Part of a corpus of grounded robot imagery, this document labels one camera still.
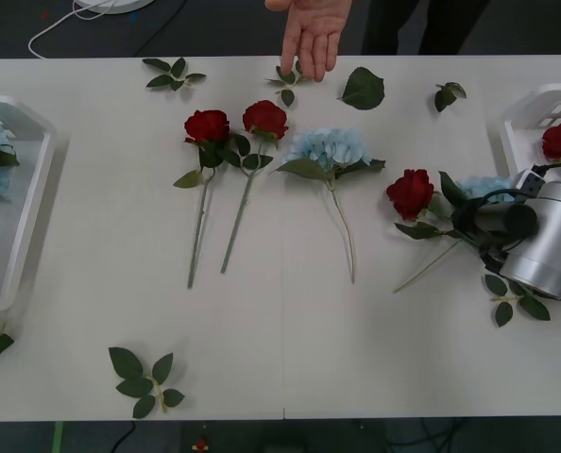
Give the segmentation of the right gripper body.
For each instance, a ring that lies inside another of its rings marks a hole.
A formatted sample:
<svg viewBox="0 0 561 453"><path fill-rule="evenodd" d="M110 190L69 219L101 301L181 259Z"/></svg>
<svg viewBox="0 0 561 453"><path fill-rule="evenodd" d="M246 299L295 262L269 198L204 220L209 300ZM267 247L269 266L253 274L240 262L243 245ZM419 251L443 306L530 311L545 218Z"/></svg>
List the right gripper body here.
<svg viewBox="0 0 561 453"><path fill-rule="evenodd" d="M473 245L482 245L485 241L479 217L479 210L484 204L484 200L467 200L452 214L453 229Z"/></svg>

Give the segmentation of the person's hand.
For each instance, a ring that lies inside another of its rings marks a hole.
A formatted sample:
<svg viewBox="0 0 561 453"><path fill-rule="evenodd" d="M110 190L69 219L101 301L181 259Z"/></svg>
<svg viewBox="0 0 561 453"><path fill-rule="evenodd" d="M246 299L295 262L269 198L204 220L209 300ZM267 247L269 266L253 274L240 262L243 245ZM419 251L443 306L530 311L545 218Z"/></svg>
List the person's hand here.
<svg viewBox="0 0 561 453"><path fill-rule="evenodd" d="M298 59L302 74L321 82L335 66L352 1L269 0L264 3L271 11L287 12L280 72L287 75L293 69L294 60Z"/></svg>

